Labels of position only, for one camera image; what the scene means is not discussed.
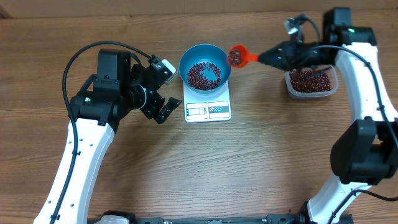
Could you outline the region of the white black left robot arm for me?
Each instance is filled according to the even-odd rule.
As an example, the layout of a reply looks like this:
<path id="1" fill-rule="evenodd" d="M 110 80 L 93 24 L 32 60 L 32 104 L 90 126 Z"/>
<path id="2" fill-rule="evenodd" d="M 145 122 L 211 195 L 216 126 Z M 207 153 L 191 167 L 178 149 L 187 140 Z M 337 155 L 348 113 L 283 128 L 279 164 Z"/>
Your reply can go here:
<path id="1" fill-rule="evenodd" d="M 96 74 L 69 102 L 65 150 L 35 223 L 87 223 L 96 178 L 120 121 L 130 111 L 141 110 L 147 119 L 162 124 L 180 105 L 180 100 L 166 100 L 157 92 L 176 76 L 176 68 L 155 55 L 148 63 L 143 66 L 130 51 L 98 52 Z"/>

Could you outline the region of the orange scoop blue handle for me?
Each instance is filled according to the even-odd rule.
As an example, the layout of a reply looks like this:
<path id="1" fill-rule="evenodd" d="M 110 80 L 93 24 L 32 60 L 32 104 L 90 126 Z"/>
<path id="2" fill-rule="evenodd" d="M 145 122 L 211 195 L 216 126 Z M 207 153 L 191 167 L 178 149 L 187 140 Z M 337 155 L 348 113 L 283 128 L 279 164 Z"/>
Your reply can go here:
<path id="1" fill-rule="evenodd" d="M 252 54 L 244 45 L 238 44 L 229 50 L 226 60 L 232 68 L 243 68 L 248 62 L 258 62 L 259 54 Z"/>

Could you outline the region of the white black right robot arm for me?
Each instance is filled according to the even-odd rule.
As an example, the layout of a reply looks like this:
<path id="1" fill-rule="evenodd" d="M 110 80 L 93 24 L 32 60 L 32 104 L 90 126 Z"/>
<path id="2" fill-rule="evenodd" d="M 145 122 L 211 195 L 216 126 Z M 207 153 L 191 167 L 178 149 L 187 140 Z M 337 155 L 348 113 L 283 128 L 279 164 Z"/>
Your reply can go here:
<path id="1" fill-rule="evenodd" d="M 317 65 L 338 68 L 346 85 L 352 123 L 334 143 L 331 176 L 307 201 L 297 223 L 351 223 L 344 210 L 359 195 L 397 171 L 397 111 L 384 86 L 374 31 L 351 23 L 347 7 L 333 8 L 316 30 L 318 40 L 303 41 L 305 15 L 288 19 L 288 41 L 261 53 L 258 61 L 289 72 Z"/>

